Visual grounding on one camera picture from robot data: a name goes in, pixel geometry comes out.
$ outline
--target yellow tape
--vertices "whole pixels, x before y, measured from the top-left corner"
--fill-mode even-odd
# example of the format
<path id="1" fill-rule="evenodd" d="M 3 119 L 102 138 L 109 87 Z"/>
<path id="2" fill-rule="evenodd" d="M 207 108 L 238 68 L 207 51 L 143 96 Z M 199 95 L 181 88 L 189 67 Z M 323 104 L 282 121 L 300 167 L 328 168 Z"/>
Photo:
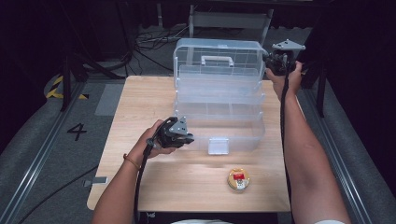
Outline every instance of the yellow tape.
<path id="1" fill-rule="evenodd" d="M 64 94 L 63 93 L 58 93 L 56 90 L 59 87 L 59 84 L 64 80 L 64 77 L 62 75 L 59 75 L 55 81 L 52 84 L 52 87 L 49 90 L 49 93 L 47 93 L 47 98 L 59 98 L 63 99 Z M 80 100 L 88 100 L 90 98 L 89 94 L 81 94 L 78 99 Z"/>

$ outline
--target round tin container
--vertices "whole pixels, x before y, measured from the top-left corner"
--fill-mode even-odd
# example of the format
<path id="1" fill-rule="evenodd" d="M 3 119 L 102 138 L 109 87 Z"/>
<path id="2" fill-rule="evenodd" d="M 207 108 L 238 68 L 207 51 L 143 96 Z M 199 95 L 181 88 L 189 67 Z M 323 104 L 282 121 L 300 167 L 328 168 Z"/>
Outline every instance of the round tin container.
<path id="1" fill-rule="evenodd" d="M 248 172 L 242 168 L 232 169 L 228 175 L 228 185 L 232 189 L 242 190 L 247 188 L 249 180 Z"/>

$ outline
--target metal rail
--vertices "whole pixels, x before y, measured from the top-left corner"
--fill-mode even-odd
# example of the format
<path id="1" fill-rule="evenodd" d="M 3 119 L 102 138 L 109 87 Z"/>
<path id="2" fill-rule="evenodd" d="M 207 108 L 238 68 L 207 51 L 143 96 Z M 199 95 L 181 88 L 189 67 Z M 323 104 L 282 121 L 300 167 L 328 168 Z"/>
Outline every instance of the metal rail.
<path id="1" fill-rule="evenodd" d="M 344 193 L 349 200 L 349 204 L 355 214 L 358 223 L 373 223 L 367 213 L 364 203 L 361 200 L 361 196 L 356 189 L 355 183 L 343 161 L 343 158 L 341 157 L 338 147 L 332 139 L 332 134 L 329 131 L 325 119 L 322 119 L 319 116 L 318 111 L 316 110 L 316 100 L 314 93 L 309 90 L 304 90 L 303 92 L 305 97 L 307 98 L 309 108 L 311 111 L 313 111 L 316 122 L 325 136 L 324 144 L 326 144 L 326 146 L 324 148 L 329 156 L 330 163 L 333 166 L 336 176 L 339 178 Z"/>
<path id="2" fill-rule="evenodd" d="M 38 175 L 40 174 L 41 169 L 43 168 L 44 163 L 47 160 L 47 157 L 52 151 L 52 147 L 59 135 L 59 131 L 61 130 L 68 114 L 70 113 L 73 104 L 82 93 L 84 86 L 85 83 L 83 82 L 76 83 L 76 86 L 72 92 L 72 101 L 70 102 L 70 105 L 66 108 L 64 112 L 59 113 L 58 117 L 53 123 L 52 128 L 49 131 L 49 135 L 37 152 L 35 159 L 33 160 L 29 169 L 26 171 L 26 174 L 24 175 L 20 185 L 15 191 L 11 201 L 8 203 L 6 210 L 0 217 L 0 224 L 12 223 L 16 215 L 20 211 L 23 202 L 25 201 L 30 190 L 32 189 L 33 184 L 35 183 Z"/>

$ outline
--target red label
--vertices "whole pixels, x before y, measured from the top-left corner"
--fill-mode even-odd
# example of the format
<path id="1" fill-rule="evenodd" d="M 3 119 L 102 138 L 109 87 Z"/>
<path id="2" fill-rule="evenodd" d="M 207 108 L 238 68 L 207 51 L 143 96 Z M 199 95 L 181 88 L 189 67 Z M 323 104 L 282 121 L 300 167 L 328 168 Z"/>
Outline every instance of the red label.
<path id="1" fill-rule="evenodd" d="M 245 176 L 243 173 L 235 173 L 235 174 L 233 174 L 233 179 L 234 180 L 245 179 Z"/>

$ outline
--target black cable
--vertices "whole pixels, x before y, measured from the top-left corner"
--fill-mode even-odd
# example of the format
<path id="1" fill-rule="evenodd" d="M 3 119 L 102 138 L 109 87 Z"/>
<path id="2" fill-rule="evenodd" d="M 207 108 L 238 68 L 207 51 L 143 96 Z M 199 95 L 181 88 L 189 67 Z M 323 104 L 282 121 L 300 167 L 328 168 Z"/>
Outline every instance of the black cable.
<path id="1" fill-rule="evenodd" d="M 152 135 L 152 137 L 147 140 L 148 144 L 146 145 L 146 148 L 143 151 L 142 165 L 140 166 L 139 175 L 137 176 L 137 180 L 136 180 L 136 187 L 134 189 L 134 223 L 136 223 L 136 224 L 139 223 L 137 206 L 139 205 L 139 191 L 140 191 L 140 183 L 142 181 L 143 172 L 145 171 L 145 167 L 146 167 L 146 163 L 147 163 L 148 158 L 149 158 L 149 154 L 151 153 L 151 150 L 154 147 L 154 142 L 155 142 L 155 139 L 157 138 L 158 131 L 170 119 L 171 118 L 168 118 L 168 119 L 164 120 L 163 123 L 160 125 L 160 127 L 157 128 L 157 130 L 155 131 L 154 135 Z"/>
<path id="2" fill-rule="evenodd" d="M 142 66 L 140 65 L 140 60 L 139 60 L 136 56 L 134 56 L 134 58 L 136 58 L 136 60 L 137 60 L 137 65 L 139 66 L 139 69 L 140 69 L 139 75 L 141 76 L 142 73 L 143 73 L 143 68 L 142 68 Z"/>
<path id="3" fill-rule="evenodd" d="M 131 69 L 131 71 L 134 73 L 134 75 L 137 76 L 137 73 L 134 71 L 134 69 L 132 69 L 131 65 L 128 64 L 128 67 L 129 67 L 129 69 Z"/>
<path id="4" fill-rule="evenodd" d="M 113 79 L 125 79 L 125 77 L 120 77 L 108 70 L 106 70 L 102 65 L 100 65 L 99 63 L 93 62 L 91 60 L 89 60 L 88 58 L 85 58 L 82 55 L 79 55 L 77 53 L 73 54 L 74 57 L 76 57 L 77 59 L 79 59 L 80 61 L 86 63 L 87 65 L 89 65 L 90 67 L 100 71 L 101 73 L 103 73 L 104 75 L 113 78 Z"/>
<path id="5" fill-rule="evenodd" d="M 143 40 L 146 40 L 146 39 L 151 39 L 152 38 L 152 33 L 154 33 L 154 32 L 146 32 L 146 33 L 141 33 L 140 35 L 138 35 L 137 37 L 136 37 L 136 39 L 140 39 L 140 38 L 142 38 Z M 141 35 L 149 35 L 149 37 L 140 37 Z"/>
<path id="6" fill-rule="evenodd" d="M 282 139 L 283 153 L 285 153 L 285 100 L 286 100 L 286 93 L 289 90 L 289 73 L 290 73 L 290 64 L 287 64 L 285 83 L 283 85 L 282 95 L 280 98 L 280 136 Z M 291 184 L 290 184 L 289 172 L 286 163 L 285 163 L 285 173 L 286 173 L 286 182 L 288 186 L 289 202 L 291 206 Z M 294 224 L 292 210 L 290 209 L 290 211 L 291 211 L 291 223 Z"/>
<path id="7" fill-rule="evenodd" d="M 69 181 L 68 183 L 66 183 L 65 185 L 61 186 L 60 188 L 58 188 L 57 190 L 53 191 L 49 196 L 47 196 L 45 199 L 41 200 L 40 203 L 38 203 L 35 207 L 33 207 L 22 219 L 20 222 L 18 222 L 19 224 L 22 224 L 24 220 L 26 220 L 26 218 L 28 218 L 30 215 L 32 215 L 32 213 L 44 202 L 46 202 L 49 198 L 51 198 L 53 195 L 55 195 L 56 193 L 58 193 L 59 191 L 61 191 L 62 189 L 66 188 L 67 186 L 73 184 L 74 182 L 76 182 L 77 180 L 79 180 L 80 178 L 82 178 L 84 175 L 87 175 L 88 173 L 92 172 L 93 170 L 95 170 L 96 168 L 98 168 L 98 165 L 92 167 L 90 170 L 88 170 L 87 172 L 85 172 L 82 175 L 79 175 L 77 177 L 75 177 L 74 179 L 72 179 L 71 181 Z"/>
<path id="8" fill-rule="evenodd" d="M 116 64 L 116 65 L 112 65 L 112 66 L 109 66 L 109 67 L 104 67 L 106 70 L 108 70 L 108 71 L 113 71 L 113 70 L 116 70 L 116 69 L 119 69 L 119 68 L 122 68 L 125 64 L 127 64 L 128 62 L 130 62 L 131 61 L 131 57 L 128 57 L 127 58 L 127 60 L 125 60 L 125 61 L 121 61 L 121 63 L 118 63 L 118 64 Z M 95 69 L 95 68 L 92 68 L 92 67 L 84 67 L 85 68 L 85 70 L 87 70 L 88 72 L 101 72 L 101 71 L 99 71 L 99 70 L 97 70 L 97 69 Z"/>
<path id="9" fill-rule="evenodd" d="M 171 41 L 170 38 L 177 38 L 178 35 L 183 36 L 184 34 L 187 33 L 187 31 L 188 31 L 187 28 L 188 27 L 189 26 L 186 26 L 183 29 L 176 30 L 174 32 L 168 31 L 167 35 L 163 35 L 163 36 L 161 36 L 163 34 L 163 31 L 159 35 L 157 35 L 156 37 L 153 37 L 153 35 L 150 35 L 150 38 L 143 38 L 143 37 L 139 37 L 138 36 L 136 39 L 142 38 L 142 40 L 139 43 L 136 42 L 136 45 L 138 46 L 138 48 L 140 50 L 160 49 L 163 46 L 165 46 L 166 44 L 176 42 L 177 40 Z M 148 42 L 152 42 L 152 45 L 150 47 L 140 46 L 139 45 L 139 44 L 145 44 L 145 43 L 148 43 Z"/>
<path id="10" fill-rule="evenodd" d="M 127 78 L 129 75 L 128 75 L 128 69 L 126 68 L 126 64 L 125 64 L 125 78 Z"/>
<path id="11" fill-rule="evenodd" d="M 113 65 L 113 66 L 106 67 L 106 69 L 109 70 L 109 71 L 112 71 L 112 70 L 115 70 L 115 69 L 118 69 L 118 68 L 122 68 L 123 66 L 125 66 L 125 68 L 126 68 L 126 64 L 129 63 L 132 60 L 132 57 L 131 57 L 132 48 L 131 48 L 131 45 L 130 45 L 130 42 L 129 42 L 128 35 L 126 34 L 126 31 L 125 31 L 125 24 L 123 22 L 123 19 L 122 19 L 122 16 L 121 16 L 121 12 L 120 12 L 120 3 L 116 1 L 115 5 L 116 5 L 116 10 L 117 10 L 117 15 L 118 15 L 118 18 L 119 18 L 119 21 L 120 21 L 120 26 L 121 26 L 123 39 L 124 39 L 124 42 L 125 42 L 125 46 L 127 48 L 127 53 L 120 60 L 121 63 Z M 87 68 L 87 70 L 89 70 L 89 71 L 98 71 L 95 68 Z"/>
<path id="12" fill-rule="evenodd" d="M 139 50 L 137 50 L 136 52 L 139 53 L 140 55 L 142 55 L 143 57 L 149 59 L 149 60 L 152 61 L 153 63 L 158 64 L 160 67 L 162 67 L 162 68 L 164 68 L 164 69 L 166 69 L 166 70 L 169 70 L 169 71 L 173 72 L 173 69 L 172 69 L 172 68 L 168 68 L 168 67 L 166 67 L 166 66 L 164 66 L 164 65 L 162 65 L 162 64 L 160 64 L 160 63 L 157 63 L 156 61 L 150 59 L 150 57 L 146 56 L 145 54 L 143 54 L 143 53 L 140 52 Z"/>

